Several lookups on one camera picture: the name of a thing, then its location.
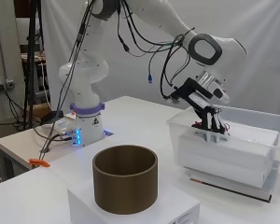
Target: white box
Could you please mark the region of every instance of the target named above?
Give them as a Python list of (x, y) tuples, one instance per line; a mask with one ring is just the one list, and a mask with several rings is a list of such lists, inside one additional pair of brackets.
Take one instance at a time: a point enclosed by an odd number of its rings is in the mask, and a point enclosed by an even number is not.
[(200, 203), (173, 185), (161, 181), (157, 201), (147, 210), (132, 215), (115, 215), (94, 200), (93, 180), (68, 190), (73, 224), (196, 224)]
[[(270, 146), (277, 142), (278, 132), (227, 122), (232, 137), (247, 141), (250, 138)], [(198, 136), (200, 133), (188, 131), (179, 136), (177, 161), (180, 165), (262, 188), (272, 169), (274, 148), (230, 140), (207, 144)]]

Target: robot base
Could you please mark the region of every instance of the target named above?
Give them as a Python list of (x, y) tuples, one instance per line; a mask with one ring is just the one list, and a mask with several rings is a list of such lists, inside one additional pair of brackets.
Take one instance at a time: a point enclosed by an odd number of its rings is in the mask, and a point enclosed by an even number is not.
[(104, 128), (100, 114), (92, 116), (76, 116), (73, 123), (76, 130), (76, 138), (73, 140), (75, 146), (88, 146), (104, 138)]

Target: brown cylinder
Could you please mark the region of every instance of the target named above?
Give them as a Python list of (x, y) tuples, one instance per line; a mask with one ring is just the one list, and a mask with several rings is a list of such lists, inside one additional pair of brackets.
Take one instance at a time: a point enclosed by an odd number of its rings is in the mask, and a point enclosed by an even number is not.
[(95, 201), (107, 212), (138, 213), (158, 198), (158, 157), (145, 147), (110, 147), (94, 157), (92, 168)]

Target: white container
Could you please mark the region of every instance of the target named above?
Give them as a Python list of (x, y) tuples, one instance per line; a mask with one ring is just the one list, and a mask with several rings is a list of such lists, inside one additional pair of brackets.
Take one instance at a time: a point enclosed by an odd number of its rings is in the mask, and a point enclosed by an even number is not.
[(231, 136), (192, 128), (192, 108), (168, 120), (177, 164), (280, 194), (280, 116), (219, 107)]

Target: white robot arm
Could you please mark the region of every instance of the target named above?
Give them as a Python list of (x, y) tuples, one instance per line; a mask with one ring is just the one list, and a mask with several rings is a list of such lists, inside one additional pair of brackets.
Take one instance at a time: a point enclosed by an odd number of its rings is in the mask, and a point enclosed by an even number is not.
[[(218, 118), (213, 118), (212, 122), (207, 115), (214, 113), (207, 99), (215, 95), (223, 103), (229, 102), (230, 98), (224, 91), (223, 83), (232, 85), (231, 77), (243, 64), (246, 55), (244, 47), (238, 41), (233, 38), (196, 34), (182, 22), (167, 0), (92, 0), (87, 1), (84, 10), (90, 4), (93, 7), (93, 16), (85, 29), (84, 41), (70, 87), (75, 96), (73, 109), (77, 113), (76, 126), (80, 129), (83, 145), (103, 138), (103, 126), (99, 116), (100, 100), (91, 90), (91, 84), (102, 80), (108, 74), (107, 63), (100, 53), (103, 24), (119, 7), (125, 7), (129, 13), (134, 13), (172, 37), (184, 35), (182, 46), (189, 51), (189, 56), (196, 63), (204, 66), (204, 71), (196, 80), (188, 78), (182, 87), (175, 87), (175, 91), (167, 99), (177, 102), (182, 98), (190, 103), (204, 121), (204, 125), (198, 128), (218, 133), (225, 132)], [(68, 63), (61, 67), (61, 80), (65, 81), (72, 66), (72, 63)]]

